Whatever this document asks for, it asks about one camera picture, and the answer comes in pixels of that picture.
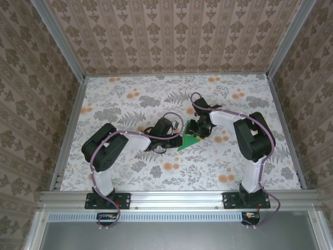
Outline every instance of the green triangle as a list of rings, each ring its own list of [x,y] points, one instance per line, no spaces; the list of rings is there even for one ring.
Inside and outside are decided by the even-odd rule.
[[[195,138],[193,134],[191,135],[186,134],[186,127],[188,126],[189,123],[190,121],[186,122],[185,130],[183,133],[183,145],[180,146],[177,151],[180,151],[182,149],[192,146],[193,144],[196,144],[197,142],[200,142],[200,139]]]

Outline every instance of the wall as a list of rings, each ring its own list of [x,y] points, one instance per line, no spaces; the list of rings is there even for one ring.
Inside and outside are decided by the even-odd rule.
[[[333,230],[333,2],[318,0],[274,76],[309,188]]]
[[[86,74],[266,71],[300,0],[48,0]]]
[[[30,1],[0,1],[0,249],[21,249],[78,83]]]

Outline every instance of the metal rail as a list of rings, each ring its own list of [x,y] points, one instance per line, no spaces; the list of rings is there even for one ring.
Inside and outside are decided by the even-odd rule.
[[[223,208],[222,194],[234,191],[133,191],[130,209],[138,211],[216,211]],[[309,211],[320,210],[320,205],[314,190],[273,190],[271,191],[281,201],[281,210]],[[87,211],[84,209],[87,191],[53,191],[43,192],[38,206],[43,211]],[[274,211],[277,202],[271,199]],[[229,211],[253,211],[253,209],[228,209]]]

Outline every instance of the robotic arm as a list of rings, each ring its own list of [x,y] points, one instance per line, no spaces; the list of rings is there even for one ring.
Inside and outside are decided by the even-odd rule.
[[[224,126],[234,131],[238,146],[246,159],[244,178],[239,187],[239,196],[231,196],[224,202],[225,208],[258,207],[258,201],[266,200],[267,194],[260,186],[262,160],[272,151],[270,138],[275,139],[261,113],[254,112],[245,118],[241,114],[229,110],[219,110],[220,105],[209,106],[203,97],[193,102],[198,121],[191,120],[186,127],[186,134],[194,134],[202,139],[208,137],[215,126]]]
[[[178,122],[174,124],[165,117],[158,120],[154,127],[149,127],[145,131],[124,132],[118,133],[106,141],[98,150],[93,160],[94,180],[96,187],[93,188],[98,203],[107,205],[103,198],[99,198],[96,193],[98,189],[102,195],[114,199],[115,190],[112,184],[111,166],[118,158],[123,150],[138,149],[141,151],[154,151],[160,146],[164,148],[180,147],[183,144],[183,139],[180,135],[173,133],[173,130],[178,127]],[[103,125],[87,142],[82,146],[82,153],[85,160],[91,162],[93,154],[100,144],[117,129],[110,123]]]

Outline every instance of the floral tablecloth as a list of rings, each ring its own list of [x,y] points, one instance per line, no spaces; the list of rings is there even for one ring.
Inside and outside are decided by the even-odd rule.
[[[261,112],[275,139],[276,152],[266,163],[267,189],[299,189],[296,171],[265,75],[195,75],[87,78],[85,99],[76,127],[61,190],[90,190],[89,165],[83,143],[103,124],[140,131],[166,112],[194,118],[189,96],[199,92],[210,105],[250,114]],[[234,132],[215,127],[209,138],[177,152],[123,151],[112,166],[112,181],[121,191],[236,190],[245,159]]]

